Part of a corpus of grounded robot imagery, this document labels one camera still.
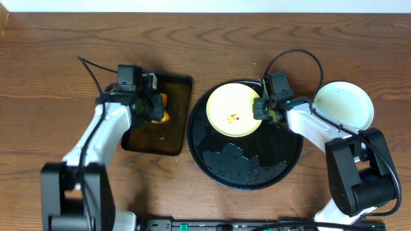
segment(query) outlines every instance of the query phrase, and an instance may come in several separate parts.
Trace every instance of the orange food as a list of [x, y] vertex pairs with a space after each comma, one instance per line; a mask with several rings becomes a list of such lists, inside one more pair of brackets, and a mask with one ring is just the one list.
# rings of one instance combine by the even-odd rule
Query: orange food
[[170, 120], [170, 115], [166, 111], [164, 111], [164, 115], [162, 116], [161, 121], [154, 121], [152, 120], [152, 123], [165, 123]]
[[160, 93], [162, 97], [162, 102], [164, 103], [164, 107], [167, 106], [167, 95], [165, 93]]

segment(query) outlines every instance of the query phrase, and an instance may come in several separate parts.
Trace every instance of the white wall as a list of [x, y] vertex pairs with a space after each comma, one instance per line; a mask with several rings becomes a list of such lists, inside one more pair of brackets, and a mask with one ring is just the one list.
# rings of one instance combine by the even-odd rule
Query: white wall
[[411, 13], [411, 0], [0, 0], [10, 12]]

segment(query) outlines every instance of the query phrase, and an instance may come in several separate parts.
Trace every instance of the black round tray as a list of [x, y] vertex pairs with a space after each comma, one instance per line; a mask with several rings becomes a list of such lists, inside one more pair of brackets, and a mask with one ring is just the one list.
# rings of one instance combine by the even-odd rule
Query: black round tray
[[[229, 83], [242, 83], [260, 95], [263, 93], [257, 81]], [[227, 187], [254, 190], [274, 185], [296, 165], [302, 136], [268, 121], [244, 137], [228, 137], [217, 132], [207, 118], [205, 107], [219, 86], [198, 100], [188, 121], [188, 146], [195, 162], [207, 176]]]

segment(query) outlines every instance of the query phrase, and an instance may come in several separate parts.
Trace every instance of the small yellow plate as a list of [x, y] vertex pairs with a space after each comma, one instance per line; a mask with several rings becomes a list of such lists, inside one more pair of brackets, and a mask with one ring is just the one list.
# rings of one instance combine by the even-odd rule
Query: small yellow plate
[[240, 83], [218, 87], [207, 101], [207, 117], [215, 130], [229, 137], [243, 137], [255, 131], [261, 120], [252, 113], [258, 93]]

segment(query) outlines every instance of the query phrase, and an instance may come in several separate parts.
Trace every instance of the wooden table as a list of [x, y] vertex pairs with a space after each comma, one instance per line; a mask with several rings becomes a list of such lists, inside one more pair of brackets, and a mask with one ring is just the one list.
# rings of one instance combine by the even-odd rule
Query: wooden table
[[[192, 76], [190, 111], [211, 87], [258, 79], [287, 49], [316, 54], [325, 83], [350, 81], [375, 109], [403, 189], [403, 204], [383, 218], [411, 227], [411, 15], [13, 13], [0, 44], [0, 229], [40, 230], [40, 169], [59, 162], [94, 113], [96, 86], [76, 55], [105, 67], [142, 65]], [[311, 96], [319, 72], [304, 54], [275, 64], [294, 91]], [[116, 76], [95, 73], [103, 86]], [[308, 141], [280, 183], [237, 191], [194, 163], [187, 141], [177, 157], [118, 149], [109, 167], [116, 208], [144, 218], [310, 217], [330, 199], [325, 155]], [[389, 203], [383, 210], [389, 210]]]

